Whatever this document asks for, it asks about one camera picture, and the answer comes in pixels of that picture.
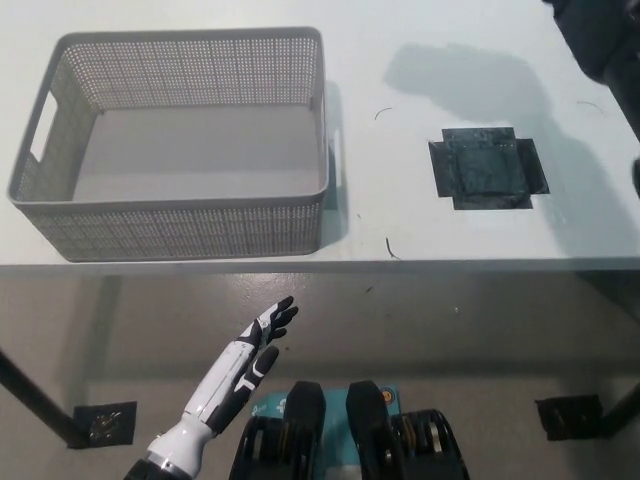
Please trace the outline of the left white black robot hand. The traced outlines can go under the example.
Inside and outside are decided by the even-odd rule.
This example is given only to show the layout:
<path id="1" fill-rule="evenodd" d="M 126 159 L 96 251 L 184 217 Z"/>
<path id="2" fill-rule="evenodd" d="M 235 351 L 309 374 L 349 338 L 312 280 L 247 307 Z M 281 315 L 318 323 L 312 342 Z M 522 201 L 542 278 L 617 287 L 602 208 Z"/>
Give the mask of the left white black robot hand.
<path id="1" fill-rule="evenodd" d="M 297 313 L 294 298 L 288 296 L 252 320 L 214 362 L 184 412 L 204 423 L 213 436 L 220 435 L 275 364 L 279 349 L 272 342 L 286 334 Z"/>

